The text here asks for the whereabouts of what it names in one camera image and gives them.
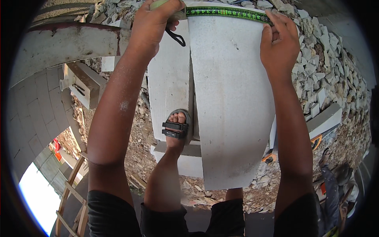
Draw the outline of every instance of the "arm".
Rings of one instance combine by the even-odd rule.
[[[169,0],[150,11],[147,0],[137,11],[128,47],[118,62],[96,109],[88,137],[88,190],[113,194],[133,206],[124,159],[142,78],[157,54],[167,19],[184,3]]]
[[[273,90],[278,135],[281,179],[275,220],[295,200],[314,192],[312,149],[299,99],[291,81],[291,71],[300,51],[294,22],[266,11],[274,23],[265,24],[261,41],[261,61]]]

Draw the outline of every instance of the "sky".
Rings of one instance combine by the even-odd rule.
[[[31,163],[22,176],[19,187],[36,220],[46,234],[50,235],[61,200],[45,177],[37,171],[35,164]]]

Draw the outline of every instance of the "measuring tape blade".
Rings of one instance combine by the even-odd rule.
[[[186,16],[228,16],[274,25],[265,13],[224,6],[188,6],[186,7]]]

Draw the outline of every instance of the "forearm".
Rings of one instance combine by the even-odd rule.
[[[142,78],[150,58],[127,48],[96,109],[88,137],[89,159],[113,164],[125,158]]]
[[[272,85],[280,169],[282,175],[312,177],[308,129],[290,75],[288,77]]]

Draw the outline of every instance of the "black sandal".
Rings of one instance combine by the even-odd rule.
[[[180,112],[184,113],[184,115],[186,116],[186,121],[184,124],[169,121],[169,118],[171,115],[175,113],[180,113]],[[182,110],[182,109],[174,110],[168,116],[166,122],[162,123],[162,127],[167,127],[169,129],[175,129],[179,131],[170,131],[170,130],[162,129],[162,134],[164,134],[167,137],[173,137],[176,139],[184,139],[187,137],[188,127],[190,123],[191,123],[191,118],[190,118],[189,113],[186,110]]]

